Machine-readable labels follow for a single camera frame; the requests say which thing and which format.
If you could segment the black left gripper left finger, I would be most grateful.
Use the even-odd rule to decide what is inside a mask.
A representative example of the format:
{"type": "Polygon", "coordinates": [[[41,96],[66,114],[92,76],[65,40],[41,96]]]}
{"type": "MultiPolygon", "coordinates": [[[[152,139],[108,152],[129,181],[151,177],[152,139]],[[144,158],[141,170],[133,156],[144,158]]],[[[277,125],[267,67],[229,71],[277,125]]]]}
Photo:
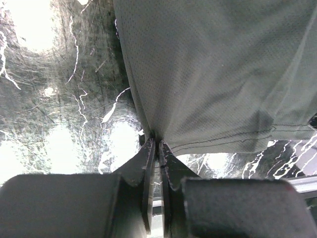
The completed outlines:
{"type": "Polygon", "coordinates": [[[18,175],[0,189],[3,238],[145,238],[156,142],[110,174],[18,175]]]}

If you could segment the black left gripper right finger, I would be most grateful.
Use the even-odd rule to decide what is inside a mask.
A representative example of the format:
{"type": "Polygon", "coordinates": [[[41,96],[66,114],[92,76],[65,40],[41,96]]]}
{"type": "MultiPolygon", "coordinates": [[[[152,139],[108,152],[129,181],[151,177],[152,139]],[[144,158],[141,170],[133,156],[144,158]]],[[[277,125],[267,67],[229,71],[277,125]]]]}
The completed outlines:
{"type": "Polygon", "coordinates": [[[202,179],[161,141],[163,235],[166,238],[314,238],[317,225],[287,180],[202,179]]]}

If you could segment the black t shirt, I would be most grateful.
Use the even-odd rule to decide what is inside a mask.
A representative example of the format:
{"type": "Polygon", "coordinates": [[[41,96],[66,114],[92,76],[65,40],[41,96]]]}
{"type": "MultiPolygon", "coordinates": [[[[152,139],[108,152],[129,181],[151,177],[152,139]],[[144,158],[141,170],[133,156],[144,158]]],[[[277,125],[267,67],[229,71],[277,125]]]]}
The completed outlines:
{"type": "Polygon", "coordinates": [[[176,155],[254,153],[316,133],[316,1],[113,5],[146,138],[176,155]]]}

